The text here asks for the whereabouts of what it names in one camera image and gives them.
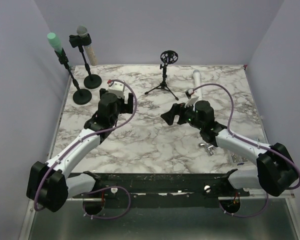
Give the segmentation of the white microphone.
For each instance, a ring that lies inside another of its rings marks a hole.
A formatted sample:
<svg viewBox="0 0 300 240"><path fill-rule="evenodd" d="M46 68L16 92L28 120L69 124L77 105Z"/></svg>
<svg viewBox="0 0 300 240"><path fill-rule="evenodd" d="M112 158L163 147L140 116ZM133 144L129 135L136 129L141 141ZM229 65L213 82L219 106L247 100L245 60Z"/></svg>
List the white microphone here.
<svg viewBox="0 0 300 240"><path fill-rule="evenodd" d="M197 88L202 85L201 83L201 73L198 69L195 69L192 73L192 77L194 80L194 87ZM202 89L198 88L195 91L195 95L198 96L198 100L201 101L203 99Z"/></svg>

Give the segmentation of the black tripod shock mount stand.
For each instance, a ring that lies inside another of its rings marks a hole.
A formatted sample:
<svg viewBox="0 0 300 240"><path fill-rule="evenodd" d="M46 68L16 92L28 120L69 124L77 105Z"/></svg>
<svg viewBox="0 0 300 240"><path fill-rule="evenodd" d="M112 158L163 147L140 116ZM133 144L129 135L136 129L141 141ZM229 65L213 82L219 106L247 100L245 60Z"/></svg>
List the black tripod shock mount stand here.
<svg viewBox="0 0 300 240"><path fill-rule="evenodd" d="M150 92L154 90L163 90L171 93L177 101L179 100L179 98L172 92L172 90L167 85L167 78L168 78L167 67L168 65L172 65L176 63L178 59L179 59L179 55L177 54L177 52L173 50L166 50L161 53L160 60L162 64L160 64L159 68L162 70L162 81L158 86L154 87L149 91L146 91L144 93L145 95L148 95Z"/></svg>

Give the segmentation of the mint green microphone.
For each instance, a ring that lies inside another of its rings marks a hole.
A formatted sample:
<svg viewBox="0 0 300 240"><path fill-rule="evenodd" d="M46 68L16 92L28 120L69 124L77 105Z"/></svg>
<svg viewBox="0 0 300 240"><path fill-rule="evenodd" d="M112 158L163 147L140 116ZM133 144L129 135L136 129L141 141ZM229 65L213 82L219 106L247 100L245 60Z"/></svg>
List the mint green microphone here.
<svg viewBox="0 0 300 240"><path fill-rule="evenodd" d="M54 32L50 32L47 34L47 40L56 53L58 53L61 56L65 55L62 43L59 37Z"/></svg>

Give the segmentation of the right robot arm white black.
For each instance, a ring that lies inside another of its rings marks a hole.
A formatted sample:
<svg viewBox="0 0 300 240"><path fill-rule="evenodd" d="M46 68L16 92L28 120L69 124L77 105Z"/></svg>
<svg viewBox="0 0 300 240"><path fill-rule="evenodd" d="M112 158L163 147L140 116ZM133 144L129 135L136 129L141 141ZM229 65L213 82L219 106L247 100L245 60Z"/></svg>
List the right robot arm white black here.
<svg viewBox="0 0 300 240"><path fill-rule="evenodd" d="M229 129L215 120L210 103L200 100L195 105L174 103L161 118L171 126L175 117L177 124L189 124L199 130L201 138L208 144L226 149L248 161L256 169L235 170L228 179L220 183L220 191L231 196L238 189L263 189L278 197L299 178L287 148L281 144L268 145L249 138L229 133Z"/></svg>

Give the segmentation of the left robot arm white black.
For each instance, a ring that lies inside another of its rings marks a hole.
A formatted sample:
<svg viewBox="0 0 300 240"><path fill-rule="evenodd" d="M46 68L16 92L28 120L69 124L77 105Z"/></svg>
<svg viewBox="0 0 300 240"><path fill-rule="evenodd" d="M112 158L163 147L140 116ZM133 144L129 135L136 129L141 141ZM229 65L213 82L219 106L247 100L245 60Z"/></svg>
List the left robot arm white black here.
<svg viewBox="0 0 300 240"><path fill-rule="evenodd" d="M67 199L87 194L94 198L100 194L98 176L86 171L75 177L70 174L80 161L97 148L115 129L120 114L133 117L137 110L137 97L133 91L124 100L123 90L100 90L97 112L85 123L73 142L57 156L45 163L35 162L27 184L26 196L33 200L38 212L48 209L58 211Z"/></svg>

